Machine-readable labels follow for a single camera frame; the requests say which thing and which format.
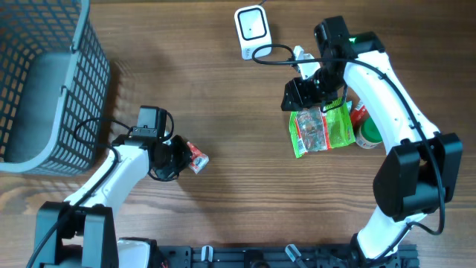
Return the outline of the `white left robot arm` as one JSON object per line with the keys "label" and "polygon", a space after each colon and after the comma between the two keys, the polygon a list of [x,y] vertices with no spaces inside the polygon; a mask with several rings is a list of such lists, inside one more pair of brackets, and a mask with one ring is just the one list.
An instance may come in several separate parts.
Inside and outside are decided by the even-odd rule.
{"label": "white left robot arm", "polygon": [[179,177],[192,161],[186,141],[121,135],[86,184],[62,202],[45,202],[36,216],[29,267],[165,267],[157,243],[117,238],[114,215],[145,176]]}

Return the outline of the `teal packet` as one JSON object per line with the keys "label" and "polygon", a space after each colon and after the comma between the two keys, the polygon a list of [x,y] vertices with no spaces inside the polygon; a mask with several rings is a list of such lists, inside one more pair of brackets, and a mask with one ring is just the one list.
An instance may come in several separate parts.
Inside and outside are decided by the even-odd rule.
{"label": "teal packet", "polygon": [[353,102],[352,101],[348,101],[347,102],[347,110],[348,112],[350,112],[352,110],[352,106],[353,106]]}

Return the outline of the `red small snack pack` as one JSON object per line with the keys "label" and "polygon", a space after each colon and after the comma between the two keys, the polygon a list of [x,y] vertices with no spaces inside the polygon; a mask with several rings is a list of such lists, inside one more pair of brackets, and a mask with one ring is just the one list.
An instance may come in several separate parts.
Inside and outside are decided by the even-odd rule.
{"label": "red small snack pack", "polygon": [[189,164],[189,168],[195,173],[200,173],[208,164],[209,157],[204,154],[198,147],[196,147],[190,141],[187,142],[187,146],[190,148],[190,152],[192,153],[191,163]]}

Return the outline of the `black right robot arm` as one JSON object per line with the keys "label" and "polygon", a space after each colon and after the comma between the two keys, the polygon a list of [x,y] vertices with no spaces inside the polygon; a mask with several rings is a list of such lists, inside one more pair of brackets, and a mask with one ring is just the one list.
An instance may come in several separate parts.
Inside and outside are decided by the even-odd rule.
{"label": "black right robot arm", "polygon": [[355,267],[386,264],[422,219],[443,213],[454,189],[463,152],[454,133],[441,133],[418,109],[395,75],[374,32],[351,34],[341,16],[315,27],[318,68],[290,80],[281,108],[322,107],[350,87],[366,106],[382,137],[386,157],[373,180],[376,209],[353,236],[348,262]]}

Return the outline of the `green lidded jar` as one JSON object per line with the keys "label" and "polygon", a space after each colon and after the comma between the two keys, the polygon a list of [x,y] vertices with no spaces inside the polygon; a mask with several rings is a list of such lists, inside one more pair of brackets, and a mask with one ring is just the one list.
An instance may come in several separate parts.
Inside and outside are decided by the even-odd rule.
{"label": "green lidded jar", "polygon": [[356,132],[356,144],[364,149],[373,149],[383,142],[380,132],[371,117],[367,118]]}

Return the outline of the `red long snack stick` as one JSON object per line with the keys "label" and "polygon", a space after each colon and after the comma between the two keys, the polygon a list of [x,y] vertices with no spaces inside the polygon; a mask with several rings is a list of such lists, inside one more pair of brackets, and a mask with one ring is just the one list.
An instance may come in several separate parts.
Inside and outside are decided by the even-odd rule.
{"label": "red long snack stick", "polygon": [[356,107],[350,113],[350,120],[353,128],[359,127],[366,117],[367,109],[362,100],[360,100]]}

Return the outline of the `green candy bag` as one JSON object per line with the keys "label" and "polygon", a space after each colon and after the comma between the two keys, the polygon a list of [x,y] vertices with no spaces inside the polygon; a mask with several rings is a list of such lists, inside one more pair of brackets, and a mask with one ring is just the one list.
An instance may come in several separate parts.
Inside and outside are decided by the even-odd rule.
{"label": "green candy bag", "polygon": [[[335,100],[330,106],[337,106],[339,102]],[[346,147],[356,141],[347,102],[327,113],[322,113],[319,107],[291,112],[289,133],[297,159],[307,153]]]}

